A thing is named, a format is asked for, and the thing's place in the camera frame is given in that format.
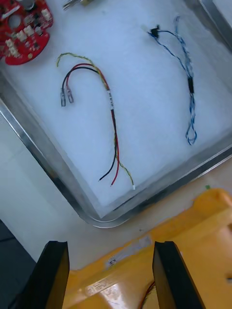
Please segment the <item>dark floor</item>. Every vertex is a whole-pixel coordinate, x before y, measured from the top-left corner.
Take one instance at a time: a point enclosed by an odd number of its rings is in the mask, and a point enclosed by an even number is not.
[[[16,294],[23,289],[35,264],[0,220],[0,309],[8,308]]]

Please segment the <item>black connector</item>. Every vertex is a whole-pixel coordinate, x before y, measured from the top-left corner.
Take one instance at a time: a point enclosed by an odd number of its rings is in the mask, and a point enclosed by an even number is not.
[[[159,38],[159,29],[160,29],[160,25],[157,25],[156,28],[151,29],[151,34],[157,39]]]
[[[194,86],[193,86],[193,78],[192,77],[189,77],[188,78],[188,88],[189,88],[189,91],[190,93],[194,93]]]

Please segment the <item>red wire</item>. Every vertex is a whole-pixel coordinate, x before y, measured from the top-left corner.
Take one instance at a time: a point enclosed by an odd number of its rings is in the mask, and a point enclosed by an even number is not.
[[[119,171],[119,149],[118,149],[117,134],[116,134],[116,144],[117,144],[117,170],[116,170],[116,175],[115,175],[114,180],[111,183],[111,185],[113,185],[115,183],[115,180],[117,179],[117,175],[118,175],[118,171]]]
[[[83,66],[83,65],[84,65],[84,66],[91,66],[91,67],[94,68],[94,66],[93,66],[91,63],[79,63],[79,64],[75,65],[75,66],[72,68],[72,70],[74,70],[74,69],[77,68],[77,67]],[[103,78],[103,80],[104,80],[104,82],[105,82],[105,84],[106,84],[106,86],[107,86],[107,90],[110,90],[110,87],[109,87],[109,85],[108,85],[108,83],[107,83],[107,81],[106,81],[104,75],[102,74],[102,72],[101,72],[101,70],[100,70],[99,68],[98,68],[98,70],[99,70],[99,72],[100,72],[100,74],[101,74],[101,77]],[[67,80],[66,80],[66,86],[68,86],[69,76],[67,77]]]
[[[94,67],[91,63],[79,63],[79,64],[75,65],[75,66],[72,68],[72,70],[74,70],[75,68],[80,67],[80,66],[82,66],[82,65]],[[108,83],[107,83],[107,81],[106,81],[104,75],[102,74],[102,72],[101,72],[100,70],[99,70],[99,72],[100,72],[101,77],[103,78],[103,80],[104,80],[104,82],[105,82],[105,84],[106,84],[106,86],[107,86],[107,90],[110,90],[109,85],[108,85]],[[66,86],[68,86],[68,81],[69,81],[69,76],[70,76],[70,74],[69,74],[68,77],[67,77]],[[114,123],[115,120],[114,120],[113,110],[111,110],[111,115],[112,115],[112,120],[113,120],[113,123]],[[115,183],[115,180],[117,179],[118,171],[119,171],[119,146],[118,146],[118,139],[117,139],[117,132],[116,132],[116,124],[114,123],[114,125],[115,125],[115,140],[116,140],[116,147],[117,147],[117,170],[116,170],[116,175],[115,175],[115,177],[114,177],[114,180],[113,180],[112,183],[111,183],[111,186]]]
[[[116,123],[115,123],[115,117],[114,117],[114,110],[111,110],[112,120],[115,127],[115,143],[117,147],[117,170],[116,175],[114,177],[114,180],[112,181],[111,185],[115,183],[115,180],[117,179],[118,171],[119,171],[119,146],[118,146],[118,139],[117,139],[117,131],[116,131]]]

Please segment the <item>wire harness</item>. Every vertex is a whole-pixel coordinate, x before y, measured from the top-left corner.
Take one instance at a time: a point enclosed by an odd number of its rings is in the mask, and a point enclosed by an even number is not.
[[[74,103],[74,98],[73,98],[73,94],[72,94],[72,91],[69,87],[69,78],[70,78],[70,75],[73,71],[75,70],[78,70],[78,69],[85,69],[85,70],[90,70],[90,71],[93,71],[95,73],[97,73],[100,78],[101,78],[101,81],[108,93],[108,96],[109,96],[109,101],[110,101],[110,111],[111,111],[111,117],[112,117],[112,121],[113,121],[113,127],[114,127],[114,132],[115,132],[115,136],[114,136],[114,159],[113,159],[113,162],[112,162],[112,165],[110,167],[110,169],[99,179],[102,180],[103,178],[105,178],[110,172],[111,170],[113,169],[114,167],[114,164],[115,162],[117,161],[117,168],[116,168],[116,174],[115,174],[115,177],[111,183],[111,186],[115,183],[117,177],[118,177],[118,171],[119,171],[119,166],[121,166],[124,171],[128,174],[129,178],[130,178],[130,181],[132,183],[132,186],[133,186],[133,189],[135,190],[135,185],[134,185],[134,181],[133,181],[133,178],[131,176],[131,173],[128,171],[128,169],[121,163],[120,159],[119,159],[119,145],[118,145],[118,137],[117,137],[117,129],[116,129],[116,120],[115,120],[115,111],[114,111],[114,102],[113,102],[113,98],[112,98],[112,94],[111,94],[111,90],[110,90],[110,87],[103,75],[103,73],[101,72],[101,70],[95,66],[95,64],[92,62],[92,60],[90,60],[89,58],[85,57],[85,56],[79,56],[79,55],[76,55],[76,54],[73,54],[73,53],[64,53],[64,54],[61,54],[58,59],[57,59],[57,67],[59,65],[59,62],[60,62],[60,59],[65,56],[65,55],[70,55],[70,56],[73,56],[73,57],[77,57],[77,58],[80,58],[80,59],[84,59],[84,60],[87,60],[89,63],[79,63],[77,65],[75,65],[65,76],[64,80],[63,80],[63,83],[62,83],[62,87],[61,87],[61,93],[60,93],[60,98],[61,98],[61,106],[64,107],[66,106],[66,97],[65,97],[65,86],[66,86],[66,93],[67,93],[67,97],[68,97],[68,100],[70,103]]]
[[[160,30],[160,26],[157,25],[156,28],[151,29],[147,32],[151,37],[153,37],[156,42],[162,46],[166,51],[168,51],[173,57],[175,57],[182,69],[185,71],[187,78],[188,78],[188,88],[190,93],[190,104],[189,104],[189,111],[190,111],[190,121],[188,124],[188,128],[186,131],[186,139],[190,145],[193,145],[197,139],[197,132],[195,130],[195,97],[194,97],[194,85],[193,85],[193,69],[192,69],[192,61],[189,55],[189,51],[187,50],[186,44],[184,39],[179,34],[179,19],[180,16],[177,16],[174,20],[174,33],[168,30]],[[176,37],[181,44],[182,50],[185,55],[185,63],[182,62],[180,57],[176,56],[166,45],[160,43],[160,33],[169,33],[172,36]]]

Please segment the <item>sticker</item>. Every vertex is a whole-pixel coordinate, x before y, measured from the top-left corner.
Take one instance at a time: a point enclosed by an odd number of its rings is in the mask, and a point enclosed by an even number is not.
[[[143,238],[133,242],[129,246],[123,248],[117,254],[113,255],[107,262],[106,268],[115,265],[116,263],[120,262],[121,260],[125,259],[128,256],[137,254],[140,250],[149,247],[152,245],[152,239],[150,235],[146,235]]]
[[[89,285],[86,287],[86,294],[89,296],[93,296],[96,293],[99,293],[105,289],[107,289],[108,287],[112,286],[113,281],[108,280],[107,278],[104,278],[102,280],[99,280],[97,282],[95,282],[92,285]]]
[[[108,92],[109,97],[110,97],[110,107],[111,107],[111,110],[113,110],[114,109],[114,102],[113,102],[112,94],[111,94],[110,90],[108,90],[107,92]]]

